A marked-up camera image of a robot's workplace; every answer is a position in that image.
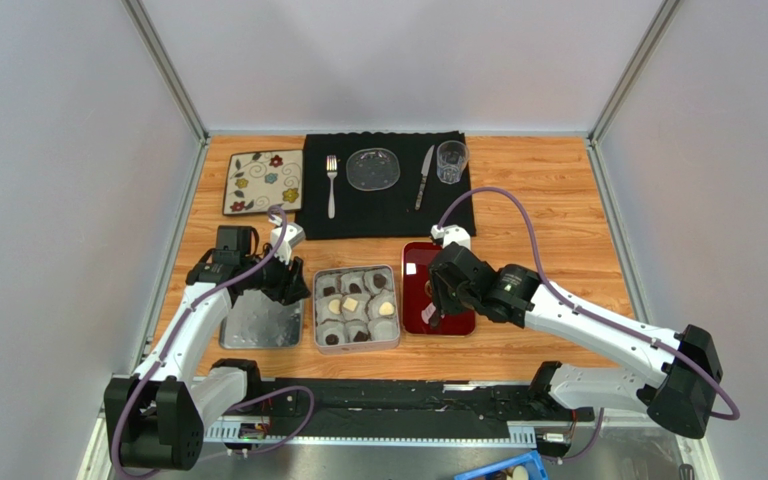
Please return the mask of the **white shell chocolate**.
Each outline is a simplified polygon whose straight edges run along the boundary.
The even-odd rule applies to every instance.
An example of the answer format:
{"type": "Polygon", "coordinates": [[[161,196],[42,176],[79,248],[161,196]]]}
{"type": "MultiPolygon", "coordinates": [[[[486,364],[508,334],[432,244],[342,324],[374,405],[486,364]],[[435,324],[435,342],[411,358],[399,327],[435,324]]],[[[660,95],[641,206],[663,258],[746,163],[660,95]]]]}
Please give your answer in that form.
{"type": "Polygon", "coordinates": [[[334,315],[342,314],[342,300],[339,298],[331,299],[327,304],[327,309],[334,315]]]}
{"type": "Polygon", "coordinates": [[[378,317],[392,317],[395,314],[396,307],[392,302],[384,301],[377,307],[378,317]]]}

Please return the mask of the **white square chocolate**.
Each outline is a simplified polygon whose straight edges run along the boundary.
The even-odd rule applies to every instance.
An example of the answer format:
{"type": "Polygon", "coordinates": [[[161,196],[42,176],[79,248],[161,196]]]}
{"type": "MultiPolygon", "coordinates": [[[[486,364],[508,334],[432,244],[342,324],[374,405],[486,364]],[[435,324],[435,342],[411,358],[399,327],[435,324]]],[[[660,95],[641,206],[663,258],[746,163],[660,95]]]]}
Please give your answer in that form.
{"type": "Polygon", "coordinates": [[[358,301],[355,298],[345,297],[342,303],[344,311],[354,312],[357,309],[358,301]]]}

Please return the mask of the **dark textured chocolate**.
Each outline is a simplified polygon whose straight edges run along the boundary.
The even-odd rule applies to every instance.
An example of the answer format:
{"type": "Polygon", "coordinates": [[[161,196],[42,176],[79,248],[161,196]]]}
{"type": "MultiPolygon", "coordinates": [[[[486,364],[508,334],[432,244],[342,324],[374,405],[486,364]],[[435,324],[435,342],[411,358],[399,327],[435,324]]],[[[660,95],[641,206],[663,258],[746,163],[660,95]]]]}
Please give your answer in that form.
{"type": "Polygon", "coordinates": [[[372,284],[378,289],[384,289],[388,284],[388,279],[381,273],[376,273],[372,277],[372,284]]]}

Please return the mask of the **silver chocolate tin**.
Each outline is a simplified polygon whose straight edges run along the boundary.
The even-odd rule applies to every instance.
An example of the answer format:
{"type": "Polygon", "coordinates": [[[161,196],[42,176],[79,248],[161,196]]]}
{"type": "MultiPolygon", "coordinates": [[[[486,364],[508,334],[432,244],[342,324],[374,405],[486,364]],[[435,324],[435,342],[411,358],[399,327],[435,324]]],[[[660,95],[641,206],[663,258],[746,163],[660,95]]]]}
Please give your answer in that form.
{"type": "Polygon", "coordinates": [[[338,355],[348,353],[363,353],[383,351],[396,348],[401,340],[400,309],[395,285],[393,269],[386,265],[355,266],[326,269],[317,272],[313,277],[313,331],[314,343],[320,353],[338,355]],[[388,284],[384,289],[378,289],[372,284],[376,273],[385,275],[388,284]],[[361,293],[351,293],[349,285],[358,284],[361,293]],[[334,295],[324,296],[326,287],[334,287],[334,295]],[[358,301],[354,312],[344,311],[334,315],[327,309],[331,299],[345,297],[358,301]],[[392,317],[378,317],[377,307],[384,301],[392,302],[395,314],[392,317]],[[357,331],[366,331],[370,339],[366,342],[354,343],[353,337],[357,331]],[[336,333],[342,337],[339,345],[327,345],[325,337],[336,333]]]}

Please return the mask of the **dark striped square chocolate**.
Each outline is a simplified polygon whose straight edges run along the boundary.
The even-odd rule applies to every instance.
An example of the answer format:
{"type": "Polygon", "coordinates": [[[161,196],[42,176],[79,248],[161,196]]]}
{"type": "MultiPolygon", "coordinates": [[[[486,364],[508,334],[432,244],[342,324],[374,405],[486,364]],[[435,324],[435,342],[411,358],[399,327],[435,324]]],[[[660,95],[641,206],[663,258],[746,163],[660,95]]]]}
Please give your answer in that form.
{"type": "Polygon", "coordinates": [[[366,342],[370,339],[369,333],[366,331],[357,331],[354,334],[353,342],[359,343],[359,342],[366,342]]]}

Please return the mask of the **pink metal tongs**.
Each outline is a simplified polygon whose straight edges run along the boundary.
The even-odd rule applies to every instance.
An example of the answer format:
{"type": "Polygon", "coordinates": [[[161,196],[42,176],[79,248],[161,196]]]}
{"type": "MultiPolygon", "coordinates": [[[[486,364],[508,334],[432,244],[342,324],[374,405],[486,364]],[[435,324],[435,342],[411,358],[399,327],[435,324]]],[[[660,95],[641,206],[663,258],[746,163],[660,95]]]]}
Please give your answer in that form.
{"type": "Polygon", "coordinates": [[[429,320],[433,315],[437,314],[437,308],[433,303],[429,303],[420,313],[422,321],[429,325],[429,320]]]}

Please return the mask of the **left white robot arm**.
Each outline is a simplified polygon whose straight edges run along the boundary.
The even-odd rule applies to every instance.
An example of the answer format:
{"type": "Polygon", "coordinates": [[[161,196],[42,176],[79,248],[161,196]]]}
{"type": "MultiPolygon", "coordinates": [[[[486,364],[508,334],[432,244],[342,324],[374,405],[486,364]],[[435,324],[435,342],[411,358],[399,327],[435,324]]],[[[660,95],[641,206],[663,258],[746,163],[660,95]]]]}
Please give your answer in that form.
{"type": "Polygon", "coordinates": [[[128,377],[112,378],[104,392],[109,453],[116,473],[149,479],[162,470],[190,470],[205,431],[257,390],[257,364],[220,360],[207,377],[195,373],[218,327],[246,292],[292,306],[309,297],[303,261],[293,249],[302,227],[275,220],[261,253],[251,227],[221,226],[216,244],[188,272],[182,300],[157,345],[128,377]]]}

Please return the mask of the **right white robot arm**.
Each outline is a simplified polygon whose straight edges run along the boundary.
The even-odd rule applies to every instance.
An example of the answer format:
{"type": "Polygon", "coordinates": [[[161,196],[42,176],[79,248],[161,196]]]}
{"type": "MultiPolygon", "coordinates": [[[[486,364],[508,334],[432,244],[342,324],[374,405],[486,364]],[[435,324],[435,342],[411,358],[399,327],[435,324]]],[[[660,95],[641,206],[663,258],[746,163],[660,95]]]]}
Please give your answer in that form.
{"type": "Polygon", "coordinates": [[[495,269],[457,244],[440,251],[428,272],[440,319],[471,310],[496,323],[564,338],[615,364],[579,368],[545,361],[532,379],[538,395],[570,411],[643,413],[676,435],[704,437],[722,378],[707,331],[689,325],[675,332],[631,320],[523,266],[495,269]]]}

